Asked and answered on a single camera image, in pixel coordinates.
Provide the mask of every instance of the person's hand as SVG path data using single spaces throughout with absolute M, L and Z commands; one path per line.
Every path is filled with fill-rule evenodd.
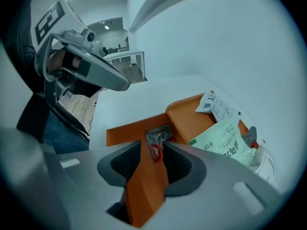
M 47 65 L 48 72 L 59 70 L 59 68 L 63 66 L 65 52 L 66 51 L 64 49 L 61 49 L 50 56 Z M 81 58 L 76 56 L 72 60 L 72 66 L 78 68 L 80 62 Z

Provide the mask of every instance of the green packet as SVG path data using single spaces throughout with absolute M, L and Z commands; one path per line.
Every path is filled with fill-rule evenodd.
M 249 148 L 240 135 L 240 130 L 232 118 L 216 123 L 189 142 L 193 147 L 226 155 L 245 166 L 249 166 L 256 154 Z

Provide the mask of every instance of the blue jeans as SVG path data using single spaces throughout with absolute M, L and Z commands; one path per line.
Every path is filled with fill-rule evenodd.
M 86 151 L 89 147 L 82 135 L 65 126 L 52 111 L 47 120 L 43 143 L 53 146 L 57 154 Z

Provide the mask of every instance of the qr code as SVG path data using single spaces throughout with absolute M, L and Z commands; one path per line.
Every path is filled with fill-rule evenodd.
M 211 107 L 211 103 L 206 103 L 203 108 L 210 108 Z

